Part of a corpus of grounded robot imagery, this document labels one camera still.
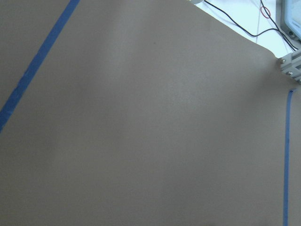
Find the aluminium frame post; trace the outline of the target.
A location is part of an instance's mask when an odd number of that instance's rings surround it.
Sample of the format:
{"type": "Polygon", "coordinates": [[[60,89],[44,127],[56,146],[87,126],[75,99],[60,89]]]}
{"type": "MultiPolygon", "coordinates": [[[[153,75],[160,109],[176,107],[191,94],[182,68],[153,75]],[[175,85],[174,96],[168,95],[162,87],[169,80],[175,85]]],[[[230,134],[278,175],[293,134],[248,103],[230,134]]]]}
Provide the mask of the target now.
{"type": "Polygon", "coordinates": [[[301,84],[301,50],[289,53],[279,59],[279,67],[282,74],[290,77],[297,84],[301,84]]]}

